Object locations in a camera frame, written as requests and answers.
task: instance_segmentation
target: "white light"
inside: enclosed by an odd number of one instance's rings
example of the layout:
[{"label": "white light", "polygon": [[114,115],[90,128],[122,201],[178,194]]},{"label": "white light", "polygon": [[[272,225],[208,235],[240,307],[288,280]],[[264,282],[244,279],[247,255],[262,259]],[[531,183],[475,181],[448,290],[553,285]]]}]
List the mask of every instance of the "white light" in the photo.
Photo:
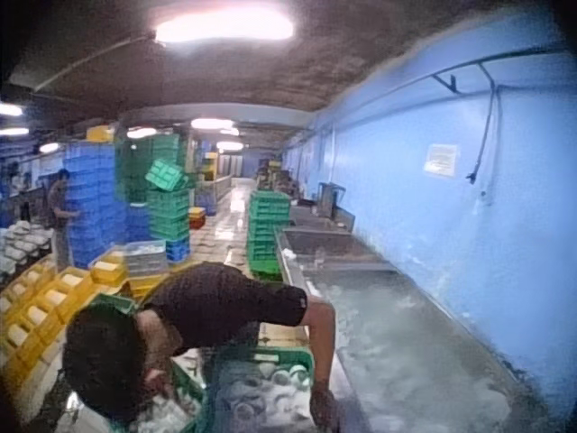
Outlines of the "white light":
[{"label": "white light", "polygon": [[236,128],[221,129],[220,134],[234,135],[235,137],[238,137],[240,135],[238,129]]},{"label": "white light", "polygon": [[160,42],[185,42],[214,38],[279,41],[294,34],[292,23],[278,12],[259,7],[231,8],[185,15],[156,29]]},{"label": "white light", "polygon": [[232,120],[199,118],[190,122],[195,129],[231,129],[234,126]]},{"label": "white light", "polygon": [[240,151],[244,145],[238,142],[218,142],[216,147],[220,151]]},{"label": "white light", "polygon": [[57,151],[59,147],[58,143],[46,143],[40,146],[39,151],[40,153],[51,153]]},{"label": "white light", "polygon": [[27,135],[28,128],[6,128],[0,129],[0,135]]},{"label": "white light", "polygon": [[14,104],[6,104],[6,102],[0,102],[0,115],[22,115],[23,110],[19,106]]},{"label": "white light", "polygon": [[126,133],[128,138],[139,139],[156,134],[154,128],[133,128]]}]

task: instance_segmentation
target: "dark hair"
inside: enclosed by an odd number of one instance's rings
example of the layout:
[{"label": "dark hair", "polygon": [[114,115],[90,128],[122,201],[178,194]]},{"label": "dark hair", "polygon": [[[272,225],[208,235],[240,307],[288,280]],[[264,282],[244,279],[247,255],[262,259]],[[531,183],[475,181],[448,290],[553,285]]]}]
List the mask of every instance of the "dark hair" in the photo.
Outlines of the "dark hair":
[{"label": "dark hair", "polygon": [[134,317],[96,304],[80,310],[70,322],[62,368],[89,408],[128,424],[141,403],[145,355]]},{"label": "dark hair", "polygon": [[60,169],[58,170],[58,179],[70,179],[70,172],[66,169]]}]

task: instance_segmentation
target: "man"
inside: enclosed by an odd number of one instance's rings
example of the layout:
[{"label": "man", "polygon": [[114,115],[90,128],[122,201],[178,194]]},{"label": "man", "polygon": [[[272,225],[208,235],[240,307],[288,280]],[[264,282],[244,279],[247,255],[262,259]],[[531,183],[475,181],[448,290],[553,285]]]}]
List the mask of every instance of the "man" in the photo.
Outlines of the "man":
[{"label": "man", "polygon": [[[79,311],[67,330],[62,367],[88,407],[129,423],[152,395],[170,392],[171,356],[192,347],[238,343],[246,328],[259,322],[309,326],[315,357],[311,414],[317,426],[335,428],[334,397],[328,389],[334,317],[329,303],[302,289],[250,280],[235,268],[203,263],[165,280],[132,317],[107,305]],[[258,327],[252,328],[258,333]],[[209,369],[204,365],[203,373]]]},{"label": "man", "polygon": [[48,208],[50,210],[50,223],[54,227],[52,237],[52,252],[56,255],[56,267],[58,272],[63,271],[69,265],[69,240],[66,232],[66,224],[69,219],[78,217],[79,212],[64,210],[66,187],[70,173],[62,169],[58,172],[58,179],[50,187],[48,193]]}]

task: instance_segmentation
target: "concrete ceiling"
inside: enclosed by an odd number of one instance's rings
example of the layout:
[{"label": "concrete ceiling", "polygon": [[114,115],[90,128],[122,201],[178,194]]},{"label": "concrete ceiling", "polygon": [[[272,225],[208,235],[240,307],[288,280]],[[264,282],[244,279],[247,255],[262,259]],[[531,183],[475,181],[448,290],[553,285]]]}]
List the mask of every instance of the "concrete ceiling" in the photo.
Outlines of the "concrete ceiling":
[{"label": "concrete ceiling", "polygon": [[[234,102],[306,112],[331,103],[376,66],[417,41],[498,0],[267,1],[289,16],[288,41],[151,40],[96,57],[34,92],[71,63],[125,38],[150,33],[180,14],[243,0],[62,0],[43,16],[3,86],[3,99],[33,106],[32,127],[46,131],[89,117],[115,119],[146,106]],[[281,140],[279,132],[273,138]]]}]

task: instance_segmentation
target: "sign on wall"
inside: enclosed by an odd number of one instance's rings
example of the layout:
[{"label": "sign on wall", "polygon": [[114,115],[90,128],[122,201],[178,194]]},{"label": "sign on wall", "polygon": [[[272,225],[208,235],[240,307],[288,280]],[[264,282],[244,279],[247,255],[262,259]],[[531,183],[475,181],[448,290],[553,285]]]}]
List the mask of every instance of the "sign on wall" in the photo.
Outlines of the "sign on wall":
[{"label": "sign on wall", "polygon": [[431,144],[426,155],[425,171],[453,177],[458,151],[456,144]]}]

